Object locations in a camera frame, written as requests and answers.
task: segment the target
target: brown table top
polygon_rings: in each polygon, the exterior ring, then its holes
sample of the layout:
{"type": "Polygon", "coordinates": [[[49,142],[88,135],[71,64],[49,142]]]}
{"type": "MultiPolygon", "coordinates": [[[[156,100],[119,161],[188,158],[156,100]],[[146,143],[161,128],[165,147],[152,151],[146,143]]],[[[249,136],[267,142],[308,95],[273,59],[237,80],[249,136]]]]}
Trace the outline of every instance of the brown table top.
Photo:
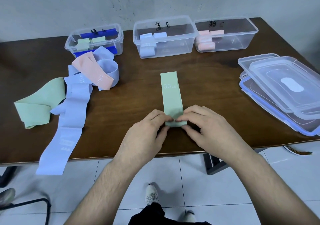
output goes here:
{"type": "MultiPolygon", "coordinates": [[[[132,31],[124,32],[124,50],[116,56],[120,80],[110,91],[91,94],[82,136],[70,159],[113,157],[127,130],[153,109],[163,110],[160,73],[177,71],[183,108],[197,104],[221,114],[253,148],[319,139],[304,136],[280,122],[239,87],[238,58],[276,53],[312,67],[264,20],[253,18],[259,32],[244,50],[140,59],[132,31]]],[[[13,102],[29,96],[49,80],[66,77],[73,55],[67,37],[0,44],[0,164],[37,162],[53,138],[58,116],[26,130],[13,102]]],[[[159,155],[202,152],[181,128],[171,128],[159,155]]]]}

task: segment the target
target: hand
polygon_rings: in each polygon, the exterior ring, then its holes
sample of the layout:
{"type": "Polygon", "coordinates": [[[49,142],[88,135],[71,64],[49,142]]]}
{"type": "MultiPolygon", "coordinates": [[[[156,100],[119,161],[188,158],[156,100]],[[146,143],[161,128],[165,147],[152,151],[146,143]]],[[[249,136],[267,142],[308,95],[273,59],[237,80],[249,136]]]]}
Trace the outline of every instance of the hand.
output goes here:
{"type": "Polygon", "coordinates": [[[160,110],[153,110],[135,123],[125,135],[114,160],[140,170],[160,151],[170,127],[163,127],[158,135],[157,132],[166,121],[173,121],[173,118],[160,110]]]}
{"type": "Polygon", "coordinates": [[[176,121],[190,121],[200,127],[200,133],[188,125],[183,125],[182,129],[198,146],[229,165],[238,159],[240,152],[252,152],[251,147],[225,118],[205,106],[194,105],[187,108],[176,121]]]}

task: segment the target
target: left hand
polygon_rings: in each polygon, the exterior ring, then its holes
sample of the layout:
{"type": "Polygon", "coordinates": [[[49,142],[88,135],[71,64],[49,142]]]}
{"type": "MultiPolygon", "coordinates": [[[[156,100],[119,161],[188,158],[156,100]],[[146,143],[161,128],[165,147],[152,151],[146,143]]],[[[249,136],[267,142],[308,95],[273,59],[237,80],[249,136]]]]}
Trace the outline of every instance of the left hand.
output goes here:
{"type": "Polygon", "coordinates": [[[120,161],[125,168],[135,168],[140,170],[160,151],[167,136],[169,126],[157,132],[160,126],[166,121],[174,119],[160,110],[153,110],[142,121],[135,123],[125,135],[115,161],[120,161]]]}

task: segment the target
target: gray wall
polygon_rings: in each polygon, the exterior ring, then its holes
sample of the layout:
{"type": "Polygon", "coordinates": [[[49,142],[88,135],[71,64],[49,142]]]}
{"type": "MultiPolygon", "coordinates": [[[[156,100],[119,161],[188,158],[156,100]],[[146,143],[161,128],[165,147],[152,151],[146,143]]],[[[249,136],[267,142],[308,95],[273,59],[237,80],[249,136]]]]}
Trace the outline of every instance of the gray wall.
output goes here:
{"type": "Polygon", "coordinates": [[[105,23],[128,30],[137,20],[179,14],[262,17],[320,68],[320,0],[0,0],[0,41],[64,36],[105,23]]]}

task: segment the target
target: floor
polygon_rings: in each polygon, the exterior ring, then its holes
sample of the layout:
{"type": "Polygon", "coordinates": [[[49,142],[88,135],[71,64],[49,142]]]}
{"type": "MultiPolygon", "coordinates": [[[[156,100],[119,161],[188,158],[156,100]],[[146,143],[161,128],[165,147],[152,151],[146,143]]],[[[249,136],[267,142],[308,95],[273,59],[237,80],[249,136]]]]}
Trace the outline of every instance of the floor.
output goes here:
{"type": "MultiPolygon", "coordinates": [[[[275,171],[320,216],[320,159],[296,156],[282,147],[260,153],[275,171]]],[[[37,165],[19,168],[7,186],[16,189],[14,203],[48,195],[52,202],[50,225],[62,225],[86,195],[110,160],[69,162],[62,176],[36,176],[37,165]]],[[[5,168],[0,168],[0,175],[5,168]]],[[[211,224],[260,224],[251,200],[231,168],[215,175],[205,172],[202,155],[154,158],[133,179],[117,212],[114,224],[128,224],[145,207],[145,188],[153,182],[166,217],[178,219],[192,210],[198,221],[211,224]]],[[[7,210],[1,225],[43,225],[45,203],[7,210]]]]}

